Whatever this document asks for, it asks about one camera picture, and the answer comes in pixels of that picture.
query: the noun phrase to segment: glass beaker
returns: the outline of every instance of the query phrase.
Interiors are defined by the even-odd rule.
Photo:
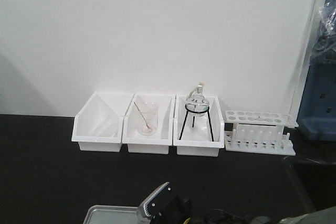
[[[141,135],[152,136],[158,130],[157,111],[159,107],[155,103],[145,103],[139,111],[138,131]]]

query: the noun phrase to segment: black wire stand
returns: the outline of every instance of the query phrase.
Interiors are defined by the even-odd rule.
[[[183,134],[183,131],[184,131],[184,126],[185,126],[185,123],[187,121],[188,113],[190,112],[190,113],[193,113],[193,114],[203,114],[203,113],[207,113],[208,114],[211,139],[212,139],[212,142],[213,142],[214,141],[214,134],[212,132],[211,119],[210,119],[210,113],[209,113],[210,107],[208,106],[208,108],[205,111],[192,111],[192,110],[190,110],[190,109],[187,108],[187,104],[184,107],[187,110],[187,112],[185,114],[185,118],[184,118],[184,122],[183,122],[183,126],[182,126],[182,130],[181,130],[181,133],[180,133],[179,140],[181,140],[181,138],[182,138],[182,134]],[[195,117],[193,116],[193,125],[192,125],[192,127],[194,127],[194,124],[195,124]]]

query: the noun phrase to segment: plastic storage tray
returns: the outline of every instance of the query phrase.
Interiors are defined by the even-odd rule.
[[[134,102],[141,98],[159,106],[157,132],[144,136],[138,132],[139,112]],[[125,117],[122,143],[127,144],[129,152],[168,154],[173,143],[174,95],[135,94]]]
[[[94,93],[75,116],[72,141],[82,151],[118,152],[133,94]]]
[[[183,121],[186,114],[186,96],[176,96],[176,109],[174,119],[174,146],[179,155],[195,156],[218,156],[220,148],[224,148],[224,120],[219,107],[218,97],[206,96],[210,103],[210,117],[213,129],[214,141],[212,142],[208,116],[196,117],[194,127],[192,127],[192,114],[188,114],[184,126],[182,139],[179,136],[182,130]]]

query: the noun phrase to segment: clear glassware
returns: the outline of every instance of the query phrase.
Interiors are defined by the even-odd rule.
[[[209,101],[203,95],[203,83],[190,92],[186,100],[186,108],[191,112],[198,112],[194,116],[202,116],[202,112],[206,112],[209,109]]]
[[[135,104],[135,106],[139,111],[139,133],[144,136],[154,135],[158,130],[157,112],[159,110],[159,107],[155,103],[145,103],[141,107],[138,107]]]

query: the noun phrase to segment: black table surface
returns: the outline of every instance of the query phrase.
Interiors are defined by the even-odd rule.
[[[93,205],[138,206],[171,182],[202,214],[225,209],[274,219],[306,213],[281,155],[219,151],[218,157],[83,152],[73,118],[0,115],[0,223],[83,223]],[[335,148],[291,131],[297,155],[333,158]]]

